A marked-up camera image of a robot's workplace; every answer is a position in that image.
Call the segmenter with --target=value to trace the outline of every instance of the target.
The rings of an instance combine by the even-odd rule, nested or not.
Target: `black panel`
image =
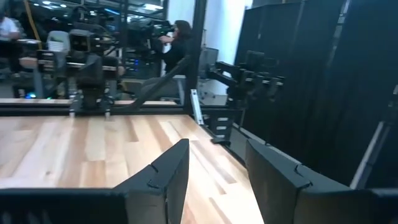
[[[397,189],[352,190],[255,140],[246,144],[246,167],[264,223],[390,224],[397,218]]]
[[[260,40],[258,41],[255,51],[264,52],[267,58],[274,58],[283,66],[294,42],[295,26],[299,18],[300,6],[301,3],[292,3],[269,5],[252,9],[261,9],[262,14]],[[278,69],[272,72],[274,75],[280,73]],[[275,113],[277,112],[276,104],[266,97],[266,89],[261,91],[258,95],[262,97],[253,99],[249,102],[243,128],[268,141],[269,132],[271,131],[273,120],[275,120]]]
[[[398,84],[397,1],[352,0],[308,140],[314,169],[349,184]]]
[[[2,223],[127,223],[124,195],[110,189],[0,191]]]
[[[292,2],[300,2],[301,0],[253,0],[252,8],[261,7],[270,4],[283,4],[283,3],[292,3]]]
[[[305,2],[294,47],[280,68],[285,82],[269,142],[310,166],[305,152],[307,129],[343,3],[344,0]]]
[[[376,163],[373,165],[366,187],[382,188],[395,187],[398,188],[398,126],[393,126],[386,139],[384,147],[382,147]]]
[[[248,9],[244,12],[241,35],[236,50],[235,65],[244,63],[248,50],[256,51],[259,46],[259,30],[262,21],[262,9]]]
[[[284,62],[292,48],[295,26],[300,13],[300,2],[262,7],[263,24],[257,51],[266,57]]]

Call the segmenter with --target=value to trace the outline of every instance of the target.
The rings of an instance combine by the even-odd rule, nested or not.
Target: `workbench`
[[[187,115],[0,117],[0,188],[114,187],[181,138],[190,140],[182,223],[263,223],[245,168]]]

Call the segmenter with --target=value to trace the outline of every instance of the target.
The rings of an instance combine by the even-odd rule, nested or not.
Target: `black bracket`
[[[213,138],[210,140],[213,144],[219,144],[226,147],[231,147],[231,142],[226,140],[225,138]]]

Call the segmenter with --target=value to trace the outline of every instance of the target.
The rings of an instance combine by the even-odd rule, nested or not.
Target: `camera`
[[[128,28],[127,45],[137,57],[144,61],[152,61],[156,52],[161,52],[163,44],[159,37],[173,32],[169,21],[135,21]]]

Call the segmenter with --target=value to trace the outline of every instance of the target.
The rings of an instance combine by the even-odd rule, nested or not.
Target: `machinery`
[[[264,97],[263,93],[266,93],[268,99],[275,100],[283,86],[283,77],[278,77],[268,72],[254,72],[245,68],[249,67],[216,62],[206,73],[206,78],[217,80],[228,86],[226,105],[231,111],[239,110],[244,112],[249,102],[257,97]],[[231,114],[232,119],[228,121],[218,121],[215,119],[205,121],[211,131],[217,136],[222,136],[222,138],[214,139],[213,143],[230,144],[229,135],[231,132],[229,130],[233,126],[234,119],[239,115],[243,114],[233,113]]]
[[[245,101],[256,96],[242,94],[255,93],[258,88],[252,88],[252,84],[267,86],[269,97],[274,97],[273,89],[281,86],[282,78],[218,63],[208,75],[228,83],[231,100],[227,106],[200,106],[195,90],[198,72],[195,63],[200,57],[205,10],[206,1],[197,1],[192,55],[185,57],[153,89],[130,105],[100,102],[106,96],[104,82],[112,79],[105,73],[112,74],[114,70],[112,65],[106,66],[103,56],[86,49],[86,52],[79,52],[81,57],[77,57],[81,62],[74,62],[74,57],[41,52],[40,66],[56,75],[77,78],[79,95],[72,104],[1,103],[0,116],[187,114],[194,116],[207,130],[203,114],[210,116],[215,123],[211,124],[214,125],[212,128],[218,129],[221,122],[231,122],[225,120],[230,118],[229,113],[241,112]],[[94,35],[90,32],[74,31],[72,34],[79,34],[82,41],[78,45],[91,46],[89,43]],[[190,97],[185,97],[184,106],[144,104],[151,94],[190,64],[190,60],[193,61],[193,75],[187,77],[185,89],[191,91],[187,93]],[[223,74],[227,71],[231,77]],[[3,190],[0,192],[3,223],[27,220],[31,223],[180,223],[188,179],[188,143],[188,140],[182,140],[115,189]],[[250,140],[246,148],[246,169],[264,223],[397,223],[396,189],[352,190],[254,140]]]
[[[116,32],[119,29],[116,28],[118,22],[115,15],[103,6],[90,3],[82,6],[71,2],[66,5],[61,1],[15,1],[11,16],[21,23],[28,39],[45,42],[49,32],[53,30],[70,32],[72,29],[81,29],[77,27],[81,24],[96,24],[97,32],[116,40],[115,47],[119,48],[121,41],[120,33]],[[132,17],[127,23],[125,48],[134,52],[140,59],[155,60],[151,50],[155,47],[157,50],[162,50],[162,45],[156,41],[157,38],[171,31],[173,28],[169,21]]]

